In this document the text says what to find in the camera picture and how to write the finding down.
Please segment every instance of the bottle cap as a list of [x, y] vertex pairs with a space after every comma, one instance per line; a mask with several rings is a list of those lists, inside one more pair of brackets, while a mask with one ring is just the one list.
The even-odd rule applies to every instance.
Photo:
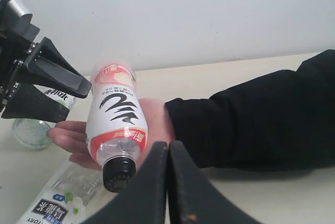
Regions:
[[127, 157], [117, 157], [103, 166], [104, 187], [113, 193], [126, 188], [129, 180], [136, 174], [135, 162]]

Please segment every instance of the black jacket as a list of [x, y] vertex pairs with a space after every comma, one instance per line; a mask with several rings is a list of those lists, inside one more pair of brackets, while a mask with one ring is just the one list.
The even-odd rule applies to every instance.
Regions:
[[166, 103], [199, 167], [291, 170], [335, 163], [335, 50], [221, 91]]

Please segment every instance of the table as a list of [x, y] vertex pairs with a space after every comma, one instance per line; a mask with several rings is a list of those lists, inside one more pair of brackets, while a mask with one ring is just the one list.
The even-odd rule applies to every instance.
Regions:
[[[281, 69], [295, 70], [316, 53], [137, 72], [138, 97], [164, 100], [206, 98], [225, 88]], [[92, 98], [82, 99], [69, 120], [85, 121]], [[69, 154], [54, 144], [32, 151], [11, 134], [12, 120], [0, 120], [0, 222], [15, 223]], [[254, 173], [203, 169], [214, 186], [246, 213], [265, 224], [333, 223], [335, 168], [311, 172]], [[115, 194], [104, 191], [90, 213]]]

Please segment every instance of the clear glass bottle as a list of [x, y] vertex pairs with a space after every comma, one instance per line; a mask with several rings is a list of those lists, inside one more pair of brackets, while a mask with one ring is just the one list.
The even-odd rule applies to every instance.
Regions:
[[120, 192], [136, 173], [146, 146], [148, 126], [135, 95], [136, 77], [124, 64], [108, 63], [91, 76], [93, 101], [86, 124], [86, 144], [103, 168], [104, 186]]
[[98, 196], [102, 185], [101, 171], [86, 169], [66, 161], [17, 224], [81, 223], [87, 218], [87, 205], [93, 197]]
[[[69, 110], [72, 109], [76, 102], [76, 97], [56, 89], [43, 86], [37, 86], [37, 88]], [[50, 125], [54, 126], [54, 123], [36, 119], [18, 118], [13, 122], [12, 133], [15, 139], [24, 146], [36, 150], [44, 149], [52, 142], [52, 139], [47, 137], [47, 131], [50, 129]]]

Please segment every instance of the white bottle label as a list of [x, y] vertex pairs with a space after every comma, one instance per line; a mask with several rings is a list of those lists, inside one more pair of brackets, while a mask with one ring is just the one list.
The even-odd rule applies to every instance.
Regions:
[[16, 224], [77, 224], [86, 219], [86, 208], [80, 197], [48, 190]]
[[93, 83], [93, 102], [86, 125], [86, 144], [97, 161], [101, 145], [116, 138], [130, 138], [141, 150], [147, 143], [148, 126], [134, 93], [135, 76], [112, 64], [100, 71]]
[[57, 89], [47, 89], [44, 94], [71, 110], [77, 98]]

